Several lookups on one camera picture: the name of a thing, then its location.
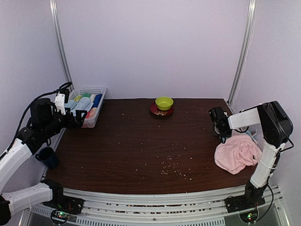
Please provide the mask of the pink towel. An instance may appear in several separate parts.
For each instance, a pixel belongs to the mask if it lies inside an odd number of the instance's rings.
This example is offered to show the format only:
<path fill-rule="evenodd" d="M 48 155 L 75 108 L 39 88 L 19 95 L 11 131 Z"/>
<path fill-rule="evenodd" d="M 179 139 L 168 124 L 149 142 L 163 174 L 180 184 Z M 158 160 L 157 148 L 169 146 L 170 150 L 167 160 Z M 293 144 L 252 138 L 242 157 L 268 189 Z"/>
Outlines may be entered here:
<path fill-rule="evenodd" d="M 256 165 L 261 155 L 257 142 L 249 135 L 234 135 L 217 146 L 214 162 L 221 169 L 236 175 L 246 166 Z"/>

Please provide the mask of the blue polka dot towel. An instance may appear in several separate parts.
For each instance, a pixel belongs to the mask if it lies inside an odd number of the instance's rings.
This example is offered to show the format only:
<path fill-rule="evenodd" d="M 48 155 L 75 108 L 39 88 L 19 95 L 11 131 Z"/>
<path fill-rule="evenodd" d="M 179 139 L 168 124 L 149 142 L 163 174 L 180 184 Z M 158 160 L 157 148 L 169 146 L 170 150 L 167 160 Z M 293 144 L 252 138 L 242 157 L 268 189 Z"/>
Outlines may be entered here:
<path fill-rule="evenodd" d="M 245 134 L 247 134 L 247 135 L 251 138 L 251 140 L 252 140 L 253 142 L 257 143 L 257 139 L 256 139 L 256 136 L 257 136 L 257 130 L 256 130 L 256 129 L 254 129 L 254 130 L 247 130 L 247 131 L 245 132 Z"/>

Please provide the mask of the green plastic bowl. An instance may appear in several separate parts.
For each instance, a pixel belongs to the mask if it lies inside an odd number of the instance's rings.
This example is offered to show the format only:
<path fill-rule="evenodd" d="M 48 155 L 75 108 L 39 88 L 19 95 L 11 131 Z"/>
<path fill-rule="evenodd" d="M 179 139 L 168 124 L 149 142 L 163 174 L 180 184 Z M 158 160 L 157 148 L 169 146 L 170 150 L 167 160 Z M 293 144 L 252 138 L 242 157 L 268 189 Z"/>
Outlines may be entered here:
<path fill-rule="evenodd" d="M 155 100 L 155 104 L 158 109 L 167 111 L 173 106 L 174 100 L 170 97 L 158 97 Z"/>

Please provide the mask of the red floral plate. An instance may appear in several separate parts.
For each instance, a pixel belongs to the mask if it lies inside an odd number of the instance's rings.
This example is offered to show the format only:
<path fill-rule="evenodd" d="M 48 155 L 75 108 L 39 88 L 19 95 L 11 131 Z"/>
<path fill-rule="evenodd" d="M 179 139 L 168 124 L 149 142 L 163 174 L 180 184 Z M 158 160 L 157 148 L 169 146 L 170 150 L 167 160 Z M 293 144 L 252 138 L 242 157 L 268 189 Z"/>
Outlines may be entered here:
<path fill-rule="evenodd" d="M 168 110 L 160 110 L 155 103 L 150 105 L 150 112 L 156 116 L 169 116 L 174 112 L 174 108 L 171 107 Z"/>

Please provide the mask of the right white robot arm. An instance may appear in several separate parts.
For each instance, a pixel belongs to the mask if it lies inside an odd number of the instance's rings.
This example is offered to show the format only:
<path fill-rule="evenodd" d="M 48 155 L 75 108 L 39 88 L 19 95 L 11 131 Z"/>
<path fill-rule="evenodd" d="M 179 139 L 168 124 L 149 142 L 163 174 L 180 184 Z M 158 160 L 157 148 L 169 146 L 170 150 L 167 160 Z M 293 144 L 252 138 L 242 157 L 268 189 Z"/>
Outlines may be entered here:
<path fill-rule="evenodd" d="M 254 208 L 265 203 L 263 193 L 276 170 L 280 155 L 291 142 L 293 123 L 278 101 L 272 101 L 228 116 L 222 107 L 209 110 L 213 133 L 221 143 L 214 161 L 232 175 L 246 166 L 256 169 L 248 180 L 243 195 L 225 199 L 228 212 Z"/>

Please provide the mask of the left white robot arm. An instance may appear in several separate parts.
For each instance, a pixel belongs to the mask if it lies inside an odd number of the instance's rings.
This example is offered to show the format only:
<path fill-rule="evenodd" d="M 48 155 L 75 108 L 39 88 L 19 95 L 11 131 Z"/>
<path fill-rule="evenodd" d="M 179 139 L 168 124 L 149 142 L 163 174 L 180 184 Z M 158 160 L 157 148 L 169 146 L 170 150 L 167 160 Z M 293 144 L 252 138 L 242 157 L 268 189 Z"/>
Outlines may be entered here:
<path fill-rule="evenodd" d="M 85 110 L 63 112 L 49 98 L 34 100 L 29 105 L 31 117 L 26 127 L 16 132 L 16 138 L 0 156 L 0 187 L 4 188 L 18 168 L 35 155 L 44 143 L 63 128 L 81 128 Z M 13 215 L 33 205 L 49 202 L 57 209 L 67 207 L 68 200 L 59 183 L 46 179 L 35 186 L 12 193 L 0 194 L 0 223 L 6 224 Z"/>

